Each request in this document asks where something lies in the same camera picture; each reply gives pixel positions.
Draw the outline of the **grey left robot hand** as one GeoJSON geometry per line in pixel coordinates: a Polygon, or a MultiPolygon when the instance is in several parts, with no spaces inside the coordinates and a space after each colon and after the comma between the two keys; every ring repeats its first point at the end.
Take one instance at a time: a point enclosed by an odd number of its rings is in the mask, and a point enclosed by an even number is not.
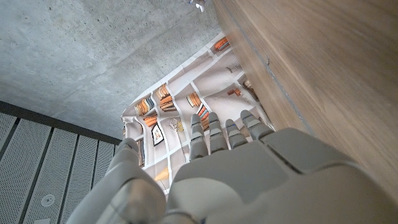
{"type": "Polygon", "coordinates": [[[294,128],[273,131],[247,110],[232,120],[210,113],[206,138],[191,118],[190,160],[168,194],[139,166],[124,139],[70,223],[396,223],[397,202],[362,167],[294,128]]]}

